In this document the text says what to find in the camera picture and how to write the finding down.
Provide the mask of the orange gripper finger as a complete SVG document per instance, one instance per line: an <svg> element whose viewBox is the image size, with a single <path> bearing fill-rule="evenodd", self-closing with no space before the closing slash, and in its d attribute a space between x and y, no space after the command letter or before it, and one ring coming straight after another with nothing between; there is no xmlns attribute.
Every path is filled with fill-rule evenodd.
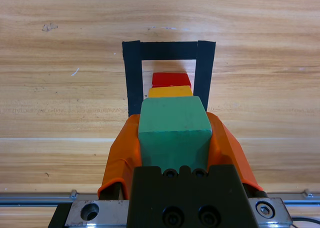
<svg viewBox="0 0 320 228"><path fill-rule="evenodd" d="M212 136L206 168L207 198L265 198L243 149L221 120L207 112Z"/></svg>
<svg viewBox="0 0 320 228"><path fill-rule="evenodd" d="M111 145L102 184L97 191L98 197L119 183L124 198L130 198L134 169L142 166L138 139L139 121L139 114L131 115Z"/></svg>

